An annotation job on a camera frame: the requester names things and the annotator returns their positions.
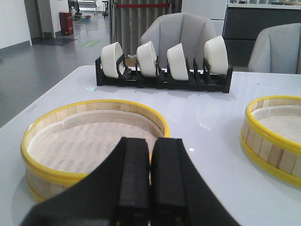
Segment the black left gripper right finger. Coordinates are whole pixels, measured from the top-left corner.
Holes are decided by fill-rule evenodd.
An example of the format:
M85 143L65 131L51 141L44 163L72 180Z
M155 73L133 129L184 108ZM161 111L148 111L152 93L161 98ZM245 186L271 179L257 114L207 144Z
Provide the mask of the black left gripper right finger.
M181 139L159 138L151 158L152 226L237 226L188 156Z

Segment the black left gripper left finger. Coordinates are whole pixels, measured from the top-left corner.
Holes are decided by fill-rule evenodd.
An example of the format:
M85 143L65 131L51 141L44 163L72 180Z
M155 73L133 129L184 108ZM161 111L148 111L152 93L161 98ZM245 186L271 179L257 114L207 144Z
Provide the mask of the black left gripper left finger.
M23 226L146 226L149 151L144 139L122 137L87 177L35 205Z

